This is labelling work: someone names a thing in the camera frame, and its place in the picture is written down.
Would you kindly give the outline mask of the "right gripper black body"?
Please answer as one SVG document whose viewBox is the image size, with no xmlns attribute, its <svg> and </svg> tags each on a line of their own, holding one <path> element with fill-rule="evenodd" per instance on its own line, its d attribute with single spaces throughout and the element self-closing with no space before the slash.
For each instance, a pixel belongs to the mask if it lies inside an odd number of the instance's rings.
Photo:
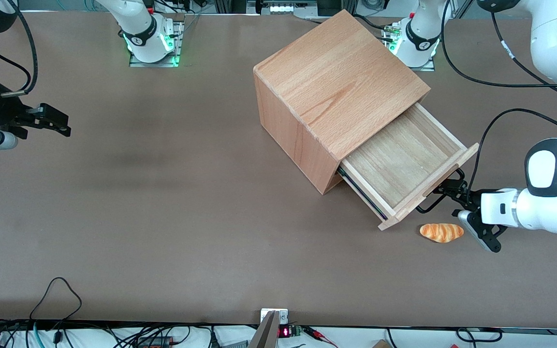
<svg viewBox="0 0 557 348">
<path fill-rule="evenodd" d="M 0 84 L 0 93 L 10 92 Z M 0 130 L 8 131 L 9 129 L 15 132 L 17 128 L 32 127 L 41 129 L 42 126 L 36 123 L 34 115 L 30 114 L 28 110 L 31 107 L 24 105 L 19 97 L 2 98 L 0 96 Z"/>
</svg>

